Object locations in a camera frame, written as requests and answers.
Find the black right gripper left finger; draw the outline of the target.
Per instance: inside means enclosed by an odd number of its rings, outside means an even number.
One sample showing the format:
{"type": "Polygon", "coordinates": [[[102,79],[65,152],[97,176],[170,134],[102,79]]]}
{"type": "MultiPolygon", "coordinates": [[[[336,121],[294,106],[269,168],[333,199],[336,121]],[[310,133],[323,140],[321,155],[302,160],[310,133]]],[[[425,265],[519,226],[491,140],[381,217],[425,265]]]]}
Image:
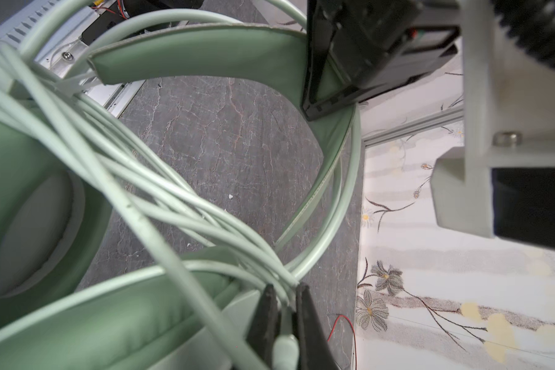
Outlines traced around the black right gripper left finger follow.
{"type": "Polygon", "coordinates": [[[271,368],[274,341],[278,335],[280,309],[273,285],[267,285],[257,303],[246,337],[248,345],[271,368]]]}

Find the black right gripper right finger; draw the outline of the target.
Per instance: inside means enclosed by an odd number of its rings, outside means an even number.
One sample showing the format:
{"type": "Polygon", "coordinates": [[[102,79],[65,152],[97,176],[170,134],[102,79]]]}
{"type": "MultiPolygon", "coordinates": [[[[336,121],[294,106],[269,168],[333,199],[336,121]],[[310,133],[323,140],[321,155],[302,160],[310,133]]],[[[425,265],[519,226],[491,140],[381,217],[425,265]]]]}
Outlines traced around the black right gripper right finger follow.
{"type": "Polygon", "coordinates": [[[300,283],[295,293],[295,336],[300,349],[298,369],[336,370],[338,366],[322,331],[310,287],[305,283],[300,283]]]}

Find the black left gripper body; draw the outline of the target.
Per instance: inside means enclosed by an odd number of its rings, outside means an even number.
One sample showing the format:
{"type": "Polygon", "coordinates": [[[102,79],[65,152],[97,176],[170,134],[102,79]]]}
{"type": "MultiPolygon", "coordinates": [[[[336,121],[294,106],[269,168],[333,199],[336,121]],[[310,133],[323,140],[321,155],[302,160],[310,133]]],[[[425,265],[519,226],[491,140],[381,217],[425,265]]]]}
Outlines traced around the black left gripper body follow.
{"type": "Polygon", "coordinates": [[[317,120],[415,83],[458,53],[456,1],[309,1],[301,108],[317,120]]]}

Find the mint green headphones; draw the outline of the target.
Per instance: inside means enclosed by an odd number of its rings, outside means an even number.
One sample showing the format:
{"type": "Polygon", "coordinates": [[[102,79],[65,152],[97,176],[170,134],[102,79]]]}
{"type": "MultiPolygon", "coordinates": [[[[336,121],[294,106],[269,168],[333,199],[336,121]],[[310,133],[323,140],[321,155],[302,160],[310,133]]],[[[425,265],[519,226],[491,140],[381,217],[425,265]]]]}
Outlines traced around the mint green headphones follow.
{"type": "Polygon", "coordinates": [[[345,218],[362,149],[357,106],[302,111],[307,14],[275,3],[299,30],[138,15],[57,76],[35,57],[83,6],[61,2],[19,47],[0,42],[0,369],[298,369],[295,291],[345,218]],[[300,109],[324,158],[276,242],[85,94],[167,76],[251,80],[300,109]],[[280,309],[271,368],[246,341],[267,285],[280,309]]]}

